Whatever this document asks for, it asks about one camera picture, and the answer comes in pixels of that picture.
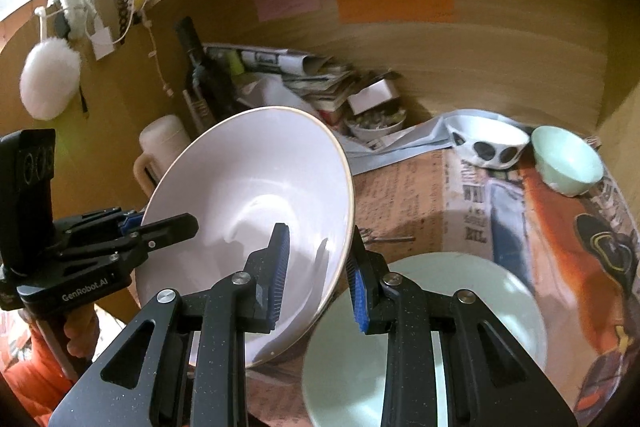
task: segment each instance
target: white fluffy ball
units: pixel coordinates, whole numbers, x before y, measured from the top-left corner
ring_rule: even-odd
[[[80,87],[80,54],[65,40],[50,38],[27,56],[20,76],[20,98],[36,120],[53,120]]]

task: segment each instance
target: small white box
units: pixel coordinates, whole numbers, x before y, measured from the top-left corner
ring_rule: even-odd
[[[360,92],[352,94],[347,100],[351,105],[353,114],[360,114],[381,103],[388,102],[400,97],[396,86],[391,80],[382,79],[369,87],[365,87]]]

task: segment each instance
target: newspaper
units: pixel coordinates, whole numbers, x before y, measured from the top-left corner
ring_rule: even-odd
[[[311,76],[329,60],[329,57],[308,54],[287,48],[263,48],[260,46],[238,46],[210,42],[203,44],[205,52],[212,58],[223,56],[225,52],[235,50],[239,53],[245,68],[264,73],[288,73],[297,76]]]
[[[638,229],[610,174],[589,194],[565,198],[543,184],[530,156],[510,171],[489,171],[448,149],[354,182],[359,227],[415,237],[376,244],[388,263],[466,252],[504,266],[530,288],[548,334],[546,375],[580,426],[588,425],[640,351]],[[346,288],[342,279],[337,293]],[[301,388],[307,341],[268,363],[266,377],[247,381],[249,411],[270,426],[312,425]]]
[[[344,71],[336,74],[324,73],[303,77],[283,75],[282,81],[287,89],[300,96],[311,93],[335,95],[339,87],[338,84],[348,76],[351,76],[352,73],[353,71]]]

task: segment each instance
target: hanging tag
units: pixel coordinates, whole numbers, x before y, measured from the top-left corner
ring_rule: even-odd
[[[95,60],[100,60],[115,51],[113,39],[111,38],[111,30],[108,26],[104,26],[100,16],[94,20],[95,33],[91,35],[91,45],[94,48]]]

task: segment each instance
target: light green bowl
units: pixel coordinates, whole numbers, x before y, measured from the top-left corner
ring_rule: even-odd
[[[389,265],[421,288],[478,295],[542,368],[545,321],[536,300],[514,274],[465,253],[425,253]],[[436,367],[437,425],[447,427],[447,391],[440,336],[432,332]],[[353,319],[347,290],[320,320],[306,350],[302,393],[314,427],[380,427],[385,400],[387,335],[364,335]]]
[[[543,125],[531,135],[536,170],[556,192],[573,197],[587,192],[604,176],[598,153],[572,132]]]

